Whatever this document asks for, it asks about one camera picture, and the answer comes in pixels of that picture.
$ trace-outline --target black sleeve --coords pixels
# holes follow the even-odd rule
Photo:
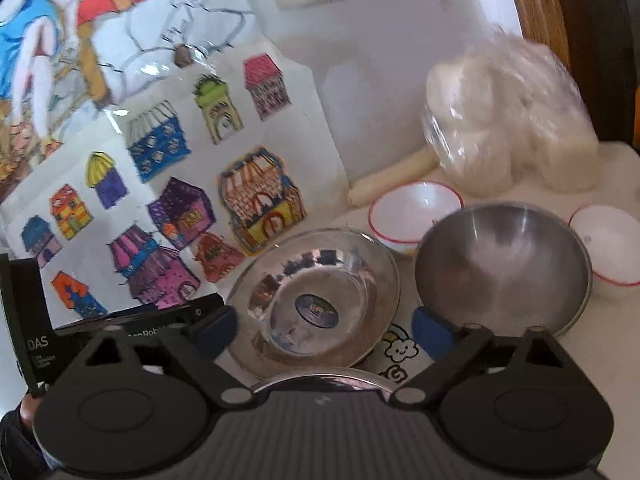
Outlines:
[[[37,480],[49,468],[33,433],[20,420],[20,406],[0,422],[0,479]]]

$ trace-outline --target red rim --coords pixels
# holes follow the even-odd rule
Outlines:
[[[371,213],[373,212],[373,208],[375,208],[376,204],[380,200],[382,200],[389,193],[393,193],[394,191],[396,191],[398,189],[401,189],[402,187],[414,186],[415,184],[434,184],[436,186],[445,187],[446,189],[449,189],[450,191],[452,191],[458,197],[458,201],[460,202],[460,209],[462,209],[465,206],[465,202],[462,200],[462,197],[460,196],[460,193],[458,193],[455,189],[453,189],[451,186],[448,186],[447,184],[443,184],[441,182],[434,182],[434,181],[431,181],[431,180],[416,180],[416,181],[410,182],[408,184],[401,184],[400,186],[396,186],[395,188],[390,189],[389,191],[387,191],[381,197],[375,199],[373,201],[373,203],[371,204],[371,206],[369,206],[369,213],[367,215],[367,219],[369,221],[369,228],[374,232],[374,234],[377,237],[382,238],[383,240],[386,240],[387,242],[391,242],[391,243],[395,243],[395,244],[414,245],[414,244],[419,244],[420,243],[421,238],[420,238],[420,240],[396,240],[394,238],[390,238],[388,236],[385,236],[380,231],[378,231],[375,227],[373,227],[373,222],[371,221]]]
[[[606,204],[585,204],[585,205],[581,205],[578,209],[576,209],[574,211],[574,213],[571,215],[571,218],[569,218],[569,227],[571,229],[574,229],[573,226],[571,225],[571,222],[574,221],[574,217],[580,211],[582,211],[583,209],[587,209],[588,207],[591,207],[591,206],[594,206],[594,205],[601,205],[601,206],[610,207],[610,208],[613,208],[613,209],[618,209],[617,207],[613,207],[612,205],[611,206],[607,206]],[[606,276],[603,276],[602,274],[600,274],[597,270],[595,270],[593,268],[593,262],[591,262],[591,272],[593,272],[601,280],[604,280],[605,282],[610,283],[611,285],[616,285],[616,286],[638,286],[638,285],[640,285],[640,280],[637,281],[637,282],[634,282],[634,283],[626,283],[626,282],[617,282],[616,280],[612,280],[611,278],[607,278]]]

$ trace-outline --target stainless steel bowl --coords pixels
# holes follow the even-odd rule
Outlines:
[[[396,384],[384,377],[355,368],[311,368],[280,374],[254,384],[256,394],[273,390],[303,390],[313,392],[357,392],[377,390],[388,400]]]
[[[497,335],[529,326],[556,335],[591,295],[591,261],[561,219],[533,206],[467,207],[441,220],[414,256],[422,304],[450,322],[480,323]]]
[[[385,333],[398,308],[398,270],[369,235],[327,228],[293,236],[242,273],[227,303],[238,311],[229,350],[258,377],[348,367]]]

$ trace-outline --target blue roof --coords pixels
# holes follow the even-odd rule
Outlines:
[[[22,230],[24,248],[30,250],[43,235],[53,236],[51,229],[49,228],[49,224],[37,215],[29,218],[29,221]]]

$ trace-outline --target yellow roof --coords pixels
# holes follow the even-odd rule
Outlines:
[[[96,187],[115,166],[113,159],[104,152],[93,152],[86,164],[86,184]]]

